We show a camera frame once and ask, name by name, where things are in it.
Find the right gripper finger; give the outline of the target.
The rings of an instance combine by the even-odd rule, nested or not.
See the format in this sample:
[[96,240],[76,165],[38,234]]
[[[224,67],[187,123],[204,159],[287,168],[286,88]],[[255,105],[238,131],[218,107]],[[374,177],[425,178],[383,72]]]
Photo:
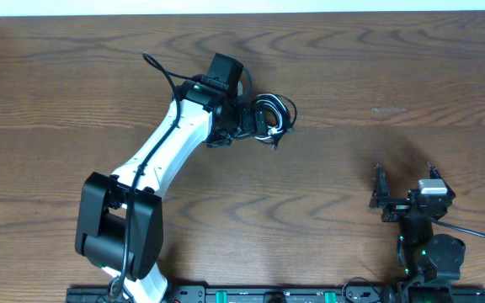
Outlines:
[[428,163],[429,165],[429,178],[430,179],[439,179],[442,181],[442,183],[444,184],[444,187],[447,188],[446,190],[446,193],[455,198],[456,197],[456,192],[450,187],[450,185],[443,179],[443,177],[441,176],[438,168],[433,165],[433,164],[430,164]]
[[370,208],[384,208],[390,202],[390,192],[386,184],[386,176],[379,163],[375,167],[376,174],[373,178],[374,189],[370,198]]

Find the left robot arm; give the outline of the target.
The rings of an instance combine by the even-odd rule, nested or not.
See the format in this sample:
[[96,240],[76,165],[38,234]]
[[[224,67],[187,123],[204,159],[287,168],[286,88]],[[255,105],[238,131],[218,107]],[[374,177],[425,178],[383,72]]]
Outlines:
[[91,173],[78,210],[76,252],[109,274],[97,302],[160,302],[168,281],[157,259],[163,246],[163,198],[194,149],[261,136],[264,113],[244,103],[235,77],[196,75],[175,87],[168,111],[144,145],[111,174]]

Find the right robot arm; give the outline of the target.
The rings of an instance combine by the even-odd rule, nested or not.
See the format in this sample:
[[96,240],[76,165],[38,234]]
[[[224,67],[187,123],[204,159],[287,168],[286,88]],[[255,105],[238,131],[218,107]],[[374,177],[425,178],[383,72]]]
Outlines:
[[381,165],[376,165],[369,206],[382,210],[382,222],[399,225],[397,260],[405,271],[404,278],[383,289],[383,302],[453,301],[451,284],[461,277],[466,246],[456,237],[434,233],[433,225],[447,214],[455,197],[432,166],[429,176],[405,198],[393,198]]

